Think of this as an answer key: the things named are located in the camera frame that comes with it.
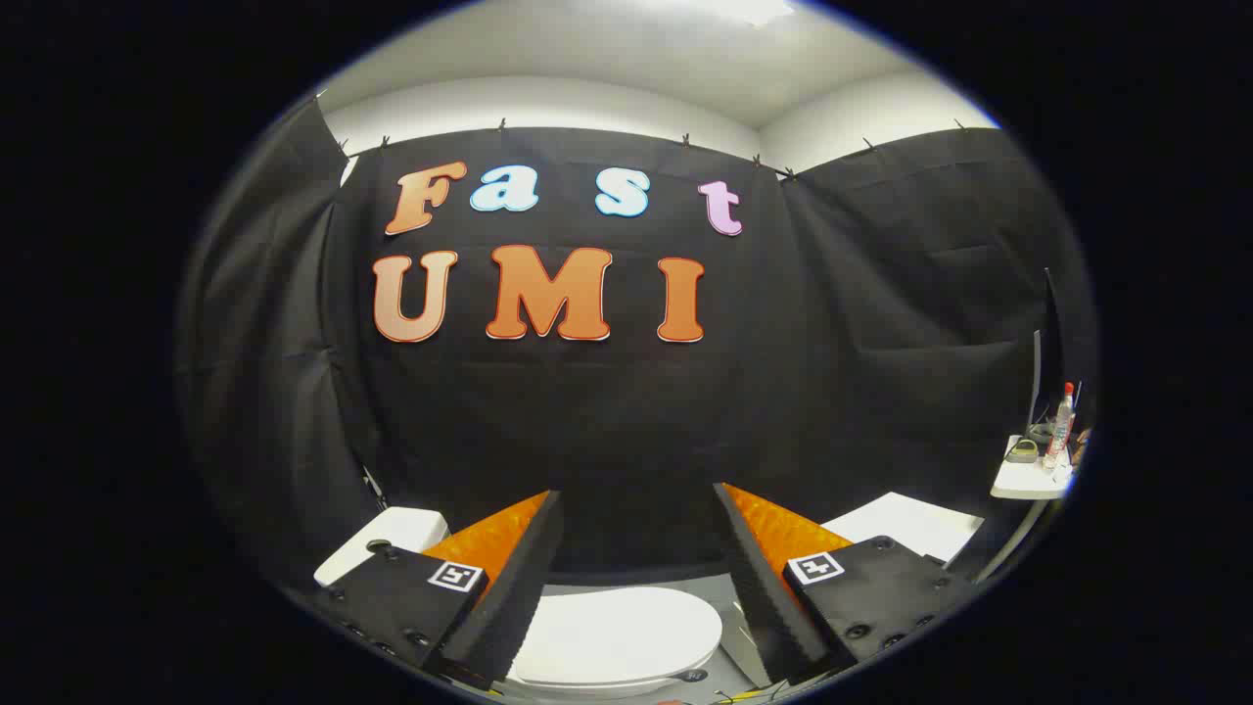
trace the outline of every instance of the orange letter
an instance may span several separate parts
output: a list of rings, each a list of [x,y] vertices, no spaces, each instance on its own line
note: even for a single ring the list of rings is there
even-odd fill
[[[396,202],[396,217],[383,229],[387,234],[400,234],[417,229],[431,222],[426,212],[426,202],[436,208],[449,197],[449,179],[466,175],[465,162],[452,162],[400,177],[400,200]]]
[[[665,319],[657,336],[667,342],[695,342],[704,337],[697,322],[697,279],[704,265],[695,259],[667,257],[657,263],[665,272]]]
[[[449,268],[456,262],[456,252],[427,252],[422,255],[419,263],[426,269],[426,306],[416,318],[406,318],[400,309],[401,283],[413,259],[400,254],[375,262],[375,327],[378,332],[396,342],[420,342],[435,334],[444,322]]]
[[[566,339],[604,339],[609,323],[601,317],[600,294],[605,267],[614,257],[604,249],[580,247],[550,279],[544,262],[529,244],[505,244],[491,253],[500,264],[500,296],[496,318],[487,323],[487,337],[517,339],[526,334],[526,323],[519,316],[517,302],[526,306],[526,314],[535,332],[544,337],[553,328],[561,306],[569,301],[565,319],[556,332]]]

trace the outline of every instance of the water bottle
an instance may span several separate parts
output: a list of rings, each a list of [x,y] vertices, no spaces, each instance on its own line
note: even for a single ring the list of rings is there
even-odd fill
[[[1044,471],[1051,473],[1058,467],[1058,461],[1066,452],[1066,442],[1070,441],[1070,428],[1075,422],[1075,386],[1066,383],[1066,398],[1058,407],[1058,418],[1053,422],[1053,441],[1049,442],[1049,451],[1044,455]]]

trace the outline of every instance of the black curtain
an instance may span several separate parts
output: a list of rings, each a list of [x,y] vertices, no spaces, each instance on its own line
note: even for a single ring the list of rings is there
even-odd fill
[[[338,188],[345,159],[325,125],[276,139],[193,262],[200,308],[184,307],[184,337],[200,351],[182,361],[219,506],[291,585],[376,511],[362,466],[388,501],[437,510],[452,531],[561,490],[554,580],[569,582],[720,571],[705,513],[717,481],[818,522],[896,491],[1011,527],[1025,503],[989,488],[1026,413],[1046,265],[1068,368],[1090,381],[1085,396],[1095,382],[1083,259],[999,130],[877,145],[782,183],[668,140],[510,128],[370,149]],[[385,235],[397,179],[456,160],[467,175],[434,220]],[[505,164],[536,169],[539,203],[475,210],[479,177]],[[642,214],[595,208],[608,167],[649,175]],[[712,180],[739,195],[736,237],[707,219],[697,185]],[[501,244],[535,247],[550,275],[575,247],[608,249],[610,337],[489,338]],[[441,328],[383,338],[371,264],[413,259],[402,304],[416,314],[416,262],[434,249],[459,253]],[[657,336],[662,257],[705,267],[699,342]]]

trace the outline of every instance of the white wall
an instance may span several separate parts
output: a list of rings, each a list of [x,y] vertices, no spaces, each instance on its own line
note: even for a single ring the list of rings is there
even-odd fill
[[[761,130],[762,162],[802,172],[831,159],[927,131],[997,126],[982,110],[926,73],[853,81],[799,105]]]
[[[350,154],[382,136],[401,142],[431,134],[507,126],[606,129],[692,143],[802,172],[871,144],[927,131],[997,126],[982,110],[926,73],[908,70],[846,84],[799,105],[761,130],[655,93],[604,83],[543,76],[452,80],[397,90],[331,111],[336,139]],[[350,162],[347,179],[355,163]]]
[[[352,154],[416,136],[509,126],[608,129],[680,140],[748,159],[761,152],[756,130],[717,113],[644,90],[584,80],[504,76],[435,83],[355,103],[326,115]]]

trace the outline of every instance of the white table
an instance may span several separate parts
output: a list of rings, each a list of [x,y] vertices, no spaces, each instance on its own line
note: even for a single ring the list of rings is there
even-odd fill
[[[876,536],[890,536],[920,556],[935,556],[947,563],[982,523],[982,517],[962,515],[888,492],[873,502],[831,520],[822,525],[822,528],[853,543]]]
[[[1020,436],[1011,436],[1009,443],[1005,445],[1005,453],[1009,453],[1010,448],[1020,438]],[[1035,526],[1036,520],[1044,513],[1044,507],[1053,500],[1060,500],[1066,495],[1073,475],[1069,451],[1063,451],[1061,458],[1058,461],[1058,467],[1053,473],[1045,472],[1044,458],[1036,458],[1035,463],[1001,462],[1001,470],[996,473],[996,481],[992,482],[991,496],[1000,497],[1001,500],[1029,500],[1031,501],[1031,508],[1027,511],[1026,517],[1022,518],[1019,528],[1005,542],[1005,546],[1001,547],[991,562],[975,577],[975,582],[981,582],[992,575],[992,571],[999,569],[1014,553],[1014,550],[1017,548],[1027,532],[1031,531],[1031,527]]]

